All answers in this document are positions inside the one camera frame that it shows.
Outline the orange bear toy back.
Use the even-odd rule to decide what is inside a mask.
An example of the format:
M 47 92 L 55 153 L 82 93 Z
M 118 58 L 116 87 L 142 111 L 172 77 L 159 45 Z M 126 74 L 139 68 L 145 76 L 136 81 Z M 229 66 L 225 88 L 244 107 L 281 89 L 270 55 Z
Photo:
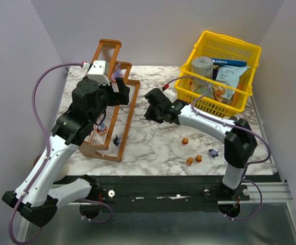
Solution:
M 186 145 L 186 144 L 188 143 L 188 138 L 186 138 L 186 137 L 183 138 L 183 139 L 182 139 L 182 143 L 183 143 L 184 145 Z

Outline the black hat donkey toy front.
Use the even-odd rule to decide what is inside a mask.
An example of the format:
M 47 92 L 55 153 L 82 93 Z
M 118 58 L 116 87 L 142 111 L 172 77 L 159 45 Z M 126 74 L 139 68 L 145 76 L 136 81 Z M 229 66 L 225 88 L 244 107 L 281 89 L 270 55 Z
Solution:
M 121 138 L 118 135 L 115 135 L 115 138 L 113 139 L 113 144 L 118 147 L 121 145 Z

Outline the yellow plastic basket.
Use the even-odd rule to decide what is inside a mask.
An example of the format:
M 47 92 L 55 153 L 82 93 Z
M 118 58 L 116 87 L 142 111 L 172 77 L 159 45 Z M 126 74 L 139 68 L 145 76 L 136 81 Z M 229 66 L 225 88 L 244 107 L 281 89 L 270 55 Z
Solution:
M 219 117 L 245 110 L 262 48 L 223 34 L 203 31 L 180 68 L 177 97 Z

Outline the purple donkey toy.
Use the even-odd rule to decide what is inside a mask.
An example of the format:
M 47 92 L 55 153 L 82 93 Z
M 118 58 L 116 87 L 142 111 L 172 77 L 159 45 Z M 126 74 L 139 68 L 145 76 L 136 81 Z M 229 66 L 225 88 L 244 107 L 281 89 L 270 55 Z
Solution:
M 209 149 L 209 156 L 212 157 L 212 158 L 215 158 L 215 157 L 218 157 L 219 156 L 219 151 L 216 151 L 214 149 Z

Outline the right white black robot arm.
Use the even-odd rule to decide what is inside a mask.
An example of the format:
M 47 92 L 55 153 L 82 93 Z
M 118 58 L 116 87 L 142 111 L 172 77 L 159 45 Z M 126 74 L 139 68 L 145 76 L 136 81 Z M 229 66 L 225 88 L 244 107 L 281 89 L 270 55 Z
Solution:
M 180 99 L 171 102 L 159 88 L 152 89 L 144 97 L 149 103 L 145 119 L 159 124 L 168 122 L 188 126 L 224 144 L 227 168 L 219 191 L 224 195 L 234 195 L 242 182 L 248 159 L 257 147 L 249 123 L 245 119 L 233 121 L 210 115 Z

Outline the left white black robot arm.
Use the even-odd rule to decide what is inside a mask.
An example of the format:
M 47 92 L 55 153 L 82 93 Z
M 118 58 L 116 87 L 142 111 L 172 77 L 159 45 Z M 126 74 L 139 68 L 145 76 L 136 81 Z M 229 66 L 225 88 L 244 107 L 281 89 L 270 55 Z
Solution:
M 72 102 L 58 119 L 37 164 L 15 190 L 4 193 L 2 200 L 22 217 L 38 227 L 48 224 L 58 208 L 76 200 L 98 200 L 98 182 L 88 175 L 56 190 L 51 186 L 70 156 L 93 131 L 108 106 L 127 105 L 130 89 L 117 77 L 118 91 L 85 77 L 72 91 Z

